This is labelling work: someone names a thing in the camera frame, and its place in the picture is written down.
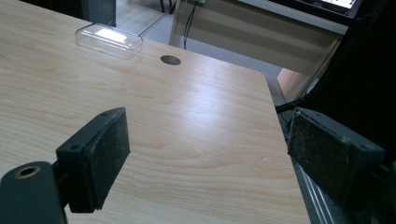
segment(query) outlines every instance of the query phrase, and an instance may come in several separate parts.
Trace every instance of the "grommet hole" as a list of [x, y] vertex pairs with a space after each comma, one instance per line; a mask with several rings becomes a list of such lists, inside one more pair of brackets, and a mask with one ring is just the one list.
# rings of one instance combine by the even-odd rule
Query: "grommet hole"
[[172, 55], [163, 55], [161, 57], [161, 61], [163, 61], [163, 63], [170, 64], [170, 65], [181, 64], [181, 60], [175, 56], [172, 56]]

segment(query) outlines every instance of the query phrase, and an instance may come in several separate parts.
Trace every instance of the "dark mount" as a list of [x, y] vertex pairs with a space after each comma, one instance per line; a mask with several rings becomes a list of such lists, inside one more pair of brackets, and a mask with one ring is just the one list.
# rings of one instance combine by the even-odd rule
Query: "dark mount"
[[3, 176], [1, 223], [67, 223], [67, 204], [73, 213], [102, 209], [129, 153], [125, 108], [97, 115], [56, 149], [52, 165], [31, 162]]

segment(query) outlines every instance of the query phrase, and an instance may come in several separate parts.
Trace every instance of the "screw hole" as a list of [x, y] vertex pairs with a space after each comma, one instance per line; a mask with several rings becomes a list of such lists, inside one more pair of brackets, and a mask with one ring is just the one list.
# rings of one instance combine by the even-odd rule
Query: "screw hole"
[[39, 166], [29, 166], [29, 167], [25, 167], [23, 169], [20, 169], [16, 174], [15, 174], [15, 178], [17, 179], [24, 179], [27, 178], [29, 176], [35, 175], [40, 171], [40, 167]]

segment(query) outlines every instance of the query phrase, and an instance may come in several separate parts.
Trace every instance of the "wooden table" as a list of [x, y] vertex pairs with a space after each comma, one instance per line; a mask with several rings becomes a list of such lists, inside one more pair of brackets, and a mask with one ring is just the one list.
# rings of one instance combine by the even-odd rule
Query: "wooden table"
[[69, 223], [309, 223], [263, 74], [150, 40], [117, 59], [76, 45], [87, 24], [0, 0], [0, 176], [125, 106], [132, 152]]

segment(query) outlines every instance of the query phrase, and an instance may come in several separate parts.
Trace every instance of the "plastic container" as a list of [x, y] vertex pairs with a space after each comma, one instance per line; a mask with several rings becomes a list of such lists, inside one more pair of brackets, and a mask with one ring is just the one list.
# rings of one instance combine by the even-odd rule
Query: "plastic container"
[[143, 48], [143, 38], [99, 23], [76, 31], [76, 43], [121, 59], [132, 59]]

